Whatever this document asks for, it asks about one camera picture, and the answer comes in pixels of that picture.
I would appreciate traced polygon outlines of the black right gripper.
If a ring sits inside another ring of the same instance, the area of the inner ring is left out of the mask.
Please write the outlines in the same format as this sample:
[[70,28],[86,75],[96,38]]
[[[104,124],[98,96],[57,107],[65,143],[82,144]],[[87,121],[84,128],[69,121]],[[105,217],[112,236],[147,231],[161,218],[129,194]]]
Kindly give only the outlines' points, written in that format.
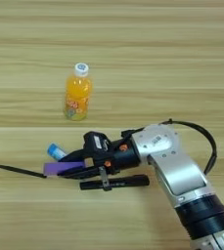
[[[82,182],[81,190],[103,189],[109,191],[112,189],[108,173],[115,175],[122,170],[137,167],[140,164],[139,157],[130,140],[124,139],[109,141],[101,139],[101,148],[93,157],[93,167],[82,170],[67,169],[58,174],[59,177],[74,180],[84,180],[100,176],[100,181]],[[84,160],[84,152],[82,149],[75,150],[60,159],[60,162],[80,162]]]

